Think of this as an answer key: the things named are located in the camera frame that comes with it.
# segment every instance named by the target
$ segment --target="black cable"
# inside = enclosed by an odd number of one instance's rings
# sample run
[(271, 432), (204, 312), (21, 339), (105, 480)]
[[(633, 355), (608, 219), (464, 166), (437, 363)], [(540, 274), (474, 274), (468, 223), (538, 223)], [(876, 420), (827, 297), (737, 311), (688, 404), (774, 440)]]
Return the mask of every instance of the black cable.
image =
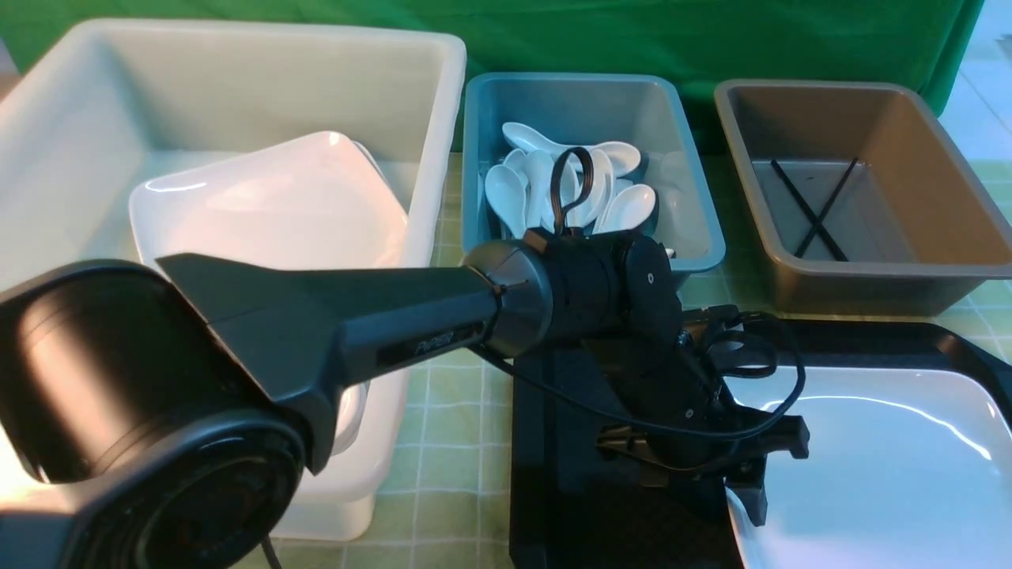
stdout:
[(490, 350), (485, 346), (472, 346), (471, 350), (475, 352), (476, 355), (488, 361), (490, 364), (492, 364), (492, 367), (502, 371), (503, 373), (509, 374), (510, 376), (520, 380), (521, 382), (524, 382), (525, 384), (530, 385), (531, 387), (536, 388), (555, 397), (556, 399), (563, 401), (564, 403), (568, 403), (569, 405), (577, 409), (580, 409), (581, 411), (590, 413), (592, 415), (597, 415), (598, 417), (601, 417), (603, 419), (626, 424), (631, 427), (638, 428), (644, 432), (649, 432), (652, 434), (675, 434), (684, 436), (697, 436), (699, 438), (710, 438), (716, 440), (741, 440), (743, 438), (750, 438), (752, 436), (755, 436), (763, 432), (764, 430), (776, 424), (776, 421), (780, 420), (781, 417), (787, 414), (787, 410), (789, 410), (790, 407), (794, 404), (794, 402), (797, 401), (797, 398), (802, 396), (802, 391), (805, 390), (806, 374), (805, 374), (805, 362), (803, 361), (802, 350), (797, 346), (797, 340), (794, 339), (794, 336), (790, 332), (790, 329), (787, 328), (786, 324), (780, 321), (779, 318), (765, 312), (749, 312), (740, 314), (737, 320), (738, 322), (743, 324), (748, 322), (756, 322), (759, 320), (768, 320), (769, 322), (772, 322), (778, 328), (779, 332), (783, 335), (783, 339), (787, 344), (787, 349), (794, 356), (794, 368), (797, 370), (797, 380), (794, 383), (794, 389), (791, 390), (790, 394), (787, 395), (787, 397), (783, 400), (782, 403), (777, 405), (776, 409), (774, 409), (770, 413), (769, 417), (767, 417), (765, 420), (763, 420), (757, 425), (753, 425), (745, 429), (732, 430), (732, 431), (711, 431), (711, 430), (695, 430), (689, 428), (681, 428), (671, 425), (654, 423), (650, 421), (642, 421), (640, 419), (635, 419), (627, 415), (623, 416), (617, 413), (604, 411), (602, 409), (598, 409), (582, 401), (574, 399), (573, 397), (570, 397), (568, 394), (566, 394), (564, 391), (556, 389), (543, 382), (531, 380), (530, 378), (523, 376), (522, 374), (517, 372), (516, 368), (508, 363), (497, 353), (495, 353), (494, 351)]
[[(580, 160), (580, 166), (583, 168), (583, 187), (575, 200), (563, 206), (563, 172), (566, 171), (566, 163), (569, 161), (570, 155), (576, 156)], [(559, 155), (559, 159), (552, 167), (552, 181), (549, 185), (549, 199), (552, 201), (552, 214), (555, 216), (556, 235), (563, 234), (563, 230), (566, 229), (566, 216), (590, 197), (590, 189), (593, 185), (594, 161), (590, 158), (590, 151), (582, 146), (574, 146)]]
[(281, 569), (281, 562), (277, 559), (274, 544), (270, 543), (270, 536), (267, 536), (260, 542), (260, 547), (263, 548), (263, 555), (267, 558), (267, 565), (270, 566), (270, 569)]

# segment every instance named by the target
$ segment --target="white spoon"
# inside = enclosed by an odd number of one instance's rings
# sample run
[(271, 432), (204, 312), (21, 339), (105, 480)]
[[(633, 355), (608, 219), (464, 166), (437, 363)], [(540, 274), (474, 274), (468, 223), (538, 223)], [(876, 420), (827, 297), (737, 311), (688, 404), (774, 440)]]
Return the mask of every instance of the white spoon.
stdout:
[(503, 166), (516, 172), (516, 175), (520, 176), (520, 181), (523, 182), (524, 187), (527, 187), (527, 184), (530, 183), (530, 180), (527, 179), (527, 174), (523, 171), (523, 164), (526, 162), (526, 158), (527, 153), (517, 148), (507, 154), (503, 160)]
[[(573, 167), (569, 162), (563, 168), (563, 177), (559, 182), (559, 197), (562, 201), (563, 208), (569, 206), (570, 204), (576, 201), (576, 198), (580, 196), (580, 179), (576, 175), (576, 168)], [(576, 210), (571, 210), (569, 214), (566, 215), (565, 225), (566, 227), (576, 227)], [(556, 214), (552, 210), (552, 193), (544, 193), (544, 209), (541, 213), (541, 223), (546, 224), (547, 227), (552, 228), (554, 231), (556, 228)]]
[(594, 233), (609, 233), (636, 229), (654, 213), (657, 193), (647, 184), (638, 183), (611, 200), (604, 219), (594, 227)]
[(527, 199), (527, 227), (537, 227), (541, 223), (544, 202), (549, 197), (552, 185), (552, 168), (555, 166), (552, 156), (543, 150), (535, 150), (524, 158), (523, 172), (530, 180), (530, 196)]
[(595, 148), (590, 151), (590, 159), (594, 163), (594, 181), (590, 187), (590, 195), (571, 214), (574, 225), (580, 227), (587, 227), (604, 213), (611, 200), (611, 188), (615, 184), (614, 170), (608, 155)]
[[(544, 152), (551, 154), (554, 160), (558, 160), (562, 153), (574, 146), (567, 146), (552, 141), (544, 135), (526, 125), (523, 125), (522, 123), (504, 123), (503, 136), (506, 137), (506, 142), (508, 142), (513, 148), (518, 148), (525, 152), (543, 150)], [(636, 170), (640, 165), (640, 151), (635, 146), (627, 143), (609, 141), (587, 146), (586, 148), (587, 150), (593, 150), (596, 148), (604, 151), (604, 153), (607, 154), (608, 158), (611, 160), (615, 177), (624, 176), (632, 170)], [(582, 171), (580, 161), (575, 156), (570, 158), (569, 161), (573, 164), (573, 167), (576, 168), (577, 171)]]
[(516, 172), (497, 164), (485, 174), (485, 198), (515, 239), (523, 237), (527, 192)]

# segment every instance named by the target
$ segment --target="green tablecloth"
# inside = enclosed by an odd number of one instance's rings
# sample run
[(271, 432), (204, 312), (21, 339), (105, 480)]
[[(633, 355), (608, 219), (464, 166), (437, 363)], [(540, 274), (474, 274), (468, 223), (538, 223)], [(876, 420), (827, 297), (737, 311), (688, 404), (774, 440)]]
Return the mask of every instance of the green tablecloth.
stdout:
[(722, 146), (713, 86), (744, 77), (888, 81), (941, 112), (983, 0), (3, 0), (0, 37), (31, 66), (99, 16), (436, 30), (487, 71), (646, 73), (674, 82), (696, 142)]

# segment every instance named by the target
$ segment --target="white tray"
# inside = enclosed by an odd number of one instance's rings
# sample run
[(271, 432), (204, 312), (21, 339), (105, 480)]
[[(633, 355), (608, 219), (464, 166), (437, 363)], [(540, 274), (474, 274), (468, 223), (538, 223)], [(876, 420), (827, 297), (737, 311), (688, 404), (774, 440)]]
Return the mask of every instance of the white tray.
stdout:
[[(730, 379), (769, 409), (792, 369)], [(945, 371), (809, 369), (791, 414), (811, 457), (770, 455), (766, 525), (729, 492), (747, 569), (1012, 567), (1012, 434), (974, 380)]]

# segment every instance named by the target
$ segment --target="chopsticks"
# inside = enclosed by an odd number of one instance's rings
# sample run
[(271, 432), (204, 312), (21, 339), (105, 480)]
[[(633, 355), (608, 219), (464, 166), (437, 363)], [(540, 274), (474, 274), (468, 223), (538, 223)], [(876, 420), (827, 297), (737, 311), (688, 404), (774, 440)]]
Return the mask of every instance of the chopsticks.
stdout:
[(840, 194), (840, 190), (843, 189), (844, 184), (846, 184), (847, 182), (847, 178), (850, 177), (850, 173), (851, 171), (853, 171), (854, 166), (856, 164), (857, 164), (857, 158), (855, 157), (853, 160), (850, 161), (850, 165), (847, 166), (847, 171), (843, 173), (843, 177), (840, 178), (840, 181), (837, 182), (836, 187), (833, 188), (833, 193), (830, 194), (829, 200), (826, 201), (826, 205), (823, 206), (822, 211), (819, 212), (819, 215), (817, 216), (816, 213), (812, 211), (812, 208), (809, 206), (808, 201), (805, 200), (805, 196), (802, 195), (802, 192), (797, 190), (797, 187), (794, 185), (794, 183), (790, 181), (789, 177), (787, 177), (787, 173), (783, 171), (783, 168), (780, 167), (780, 164), (776, 160), (770, 161), (770, 166), (773, 167), (773, 171), (776, 172), (777, 176), (779, 176), (780, 180), (787, 187), (787, 191), (790, 192), (791, 197), (794, 198), (794, 201), (796, 201), (797, 206), (802, 209), (802, 213), (805, 214), (805, 217), (809, 220), (809, 223), (812, 224), (812, 228), (809, 229), (809, 232), (808, 234), (806, 234), (805, 239), (802, 240), (802, 244), (797, 247), (797, 250), (794, 252), (795, 257), (800, 257), (802, 255), (805, 254), (806, 251), (808, 251), (809, 246), (812, 244), (812, 240), (815, 239), (815, 236), (818, 234), (819, 237), (823, 240), (823, 243), (826, 244), (826, 248), (829, 249), (830, 254), (833, 255), (833, 259), (837, 261), (847, 260), (847, 255), (844, 254), (843, 249), (841, 249), (840, 246), (837, 245), (836, 240), (833, 239), (833, 236), (830, 235), (828, 231), (826, 231), (826, 227), (823, 225), (823, 222), (826, 220), (826, 216), (829, 215), (830, 208), (833, 207), (833, 204), (836, 201), (837, 196)]

